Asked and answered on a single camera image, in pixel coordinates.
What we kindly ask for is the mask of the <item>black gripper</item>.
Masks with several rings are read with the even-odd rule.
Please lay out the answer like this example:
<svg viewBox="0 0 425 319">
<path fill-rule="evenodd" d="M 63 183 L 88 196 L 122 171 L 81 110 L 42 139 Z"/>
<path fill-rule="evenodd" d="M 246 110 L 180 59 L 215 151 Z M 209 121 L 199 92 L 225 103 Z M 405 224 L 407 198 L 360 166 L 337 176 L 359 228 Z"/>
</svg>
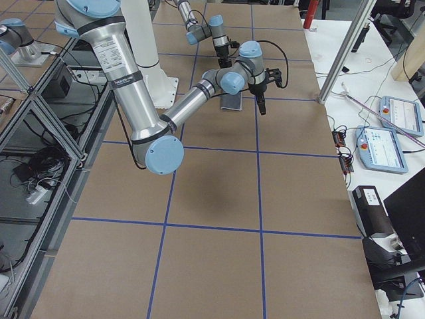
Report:
<svg viewBox="0 0 425 319">
<path fill-rule="evenodd" d="M 215 47 L 215 53 L 218 57 L 218 63 L 221 68 L 224 68 L 224 61 L 226 61 L 225 66 L 232 66 L 232 61 L 229 59 L 229 49 L 228 46 Z"/>
<path fill-rule="evenodd" d="M 264 93 L 267 90 L 267 80 L 263 80 L 257 84 L 249 84 L 248 89 L 257 99 L 257 105 L 260 114 L 263 116 L 266 114 L 266 102 L 264 99 Z"/>
</svg>

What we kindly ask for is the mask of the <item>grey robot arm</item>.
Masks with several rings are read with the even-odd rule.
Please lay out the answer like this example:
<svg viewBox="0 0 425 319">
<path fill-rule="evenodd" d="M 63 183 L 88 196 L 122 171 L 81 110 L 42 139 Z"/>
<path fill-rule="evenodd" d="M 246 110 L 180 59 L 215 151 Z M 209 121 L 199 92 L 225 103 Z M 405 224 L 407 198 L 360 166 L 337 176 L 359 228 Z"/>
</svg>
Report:
<svg viewBox="0 0 425 319">
<path fill-rule="evenodd" d="M 55 1 L 56 30 L 89 43 L 132 128 L 131 146 L 137 163 L 166 175 L 179 168 L 184 147 L 173 134 L 203 104 L 221 90 L 235 95 L 248 87 L 260 105 L 268 75 L 258 42 L 239 46 L 235 63 L 206 71 L 201 80 L 158 114 L 134 53 L 155 52 L 147 1 Z"/>
<path fill-rule="evenodd" d="M 215 15 L 206 20 L 198 22 L 195 18 L 194 10 L 188 1 L 174 1 L 174 5 L 179 10 L 186 28 L 186 38 L 190 45 L 195 45 L 205 39 L 211 38 L 213 47 L 218 57 L 220 68 L 232 66 L 229 48 L 238 48 L 239 43 L 231 41 L 227 36 L 224 21 L 221 15 Z"/>
</svg>

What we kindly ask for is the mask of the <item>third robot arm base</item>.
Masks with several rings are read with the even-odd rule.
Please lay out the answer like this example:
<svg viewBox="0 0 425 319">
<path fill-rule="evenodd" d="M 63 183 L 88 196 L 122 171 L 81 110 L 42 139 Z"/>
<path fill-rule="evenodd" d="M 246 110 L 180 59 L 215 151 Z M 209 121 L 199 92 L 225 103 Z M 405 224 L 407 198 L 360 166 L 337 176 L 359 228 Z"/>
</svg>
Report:
<svg viewBox="0 0 425 319">
<path fill-rule="evenodd" d="M 41 67 L 49 56 L 58 54 L 56 49 L 56 45 L 37 43 L 22 20 L 1 21 L 1 50 L 16 66 Z"/>
</svg>

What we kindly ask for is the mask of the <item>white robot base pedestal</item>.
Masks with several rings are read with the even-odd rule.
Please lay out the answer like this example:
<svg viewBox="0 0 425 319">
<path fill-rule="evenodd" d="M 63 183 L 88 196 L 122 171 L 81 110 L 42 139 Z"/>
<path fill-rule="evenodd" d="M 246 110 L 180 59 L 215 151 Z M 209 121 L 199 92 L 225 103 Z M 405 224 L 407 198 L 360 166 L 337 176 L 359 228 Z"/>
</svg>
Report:
<svg viewBox="0 0 425 319">
<path fill-rule="evenodd" d="M 160 65 L 148 1 L 123 0 L 121 11 L 136 65 L 154 106 L 169 109 L 174 104 L 179 79 L 167 76 Z"/>
</svg>

